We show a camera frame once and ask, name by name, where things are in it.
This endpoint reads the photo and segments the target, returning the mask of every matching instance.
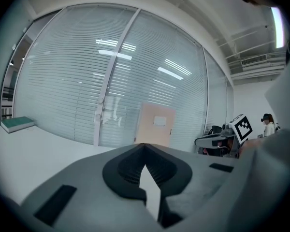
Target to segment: air vent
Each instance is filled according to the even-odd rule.
[[[244,68],[244,67],[255,65],[255,64],[266,63],[266,61],[267,61],[267,56],[266,54],[263,54],[263,55],[241,60],[241,64],[242,64],[242,67]]]

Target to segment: green book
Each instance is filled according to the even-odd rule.
[[[10,118],[1,120],[1,126],[7,131],[7,133],[11,133],[34,126],[34,121],[27,117]]]

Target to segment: black rubber pad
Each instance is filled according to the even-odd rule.
[[[139,144],[108,161],[102,176],[106,185],[120,197],[143,200],[146,192],[139,188],[144,166],[161,190],[161,198],[181,193],[192,178],[190,166],[150,144]]]
[[[211,165],[209,165],[210,168],[214,168],[214,169],[218,169],[218,170],[221,170],[221,171],[224,171],[224,172],[228,172],[228,173],[231,173],[232,170],[233,170],[233,167],[230,167],[230,166],[227,166],[227,165],[222,165],[222,164],[219,164],[219,163],[213,163]]]
[[[62,185],[43,206],[34,214],[34,216],[52,226],[56,218],[60,215],[64,207],[67,205],[71,197],[76,192],[75,187]]]

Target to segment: window blinds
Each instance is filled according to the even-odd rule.
[[[234,92],[230,82],[227,80],[227,119],[226,123],[234,119]]]
[[[60,12],[24,60],[15,116],[28,116],[48,132],[93,144],[93,118],[104,75],[133,14],[98,5]]]
[[[100,145],[134,143],[143,102],[176,111],[170,147],[193,151],[204,129],[207,79],[202,48],[149,13],[134,21],[110,79]]]
[[[226,122],[227,85],[225,74],[206,50],[205,58],[209,84],[209,100],[205,128],[205,134],[207,135],[213,125],[222,127],[222,124]]]

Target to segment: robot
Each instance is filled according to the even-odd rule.
[[[197,138],[194,144],[199,147],[199,154],[206,149],[206,153],[211,156],[238,158],[240,147],[251,133],[248,118],[240,114],[229,123],[223,124],[221,132]]]

